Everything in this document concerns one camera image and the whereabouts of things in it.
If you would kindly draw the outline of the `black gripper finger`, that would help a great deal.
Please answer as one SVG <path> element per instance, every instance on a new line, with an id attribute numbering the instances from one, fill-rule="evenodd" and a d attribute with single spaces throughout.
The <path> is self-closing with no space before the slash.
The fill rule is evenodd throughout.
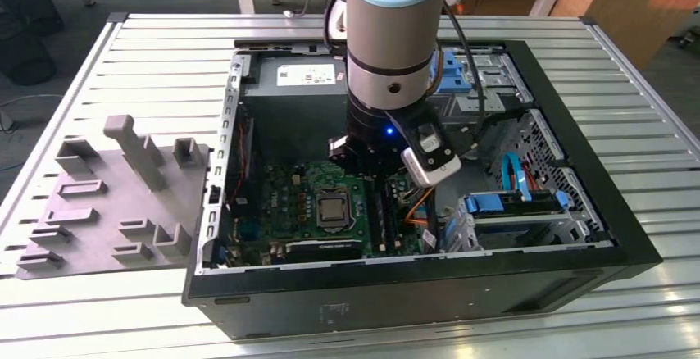
<path id="1" fill-rule="evenodd" d="M 328 161 L 347 175 L 364 179 L 376 178 L 375 153 L 368 145 L 355 136 L 343 136 L 328 140 Z"/>

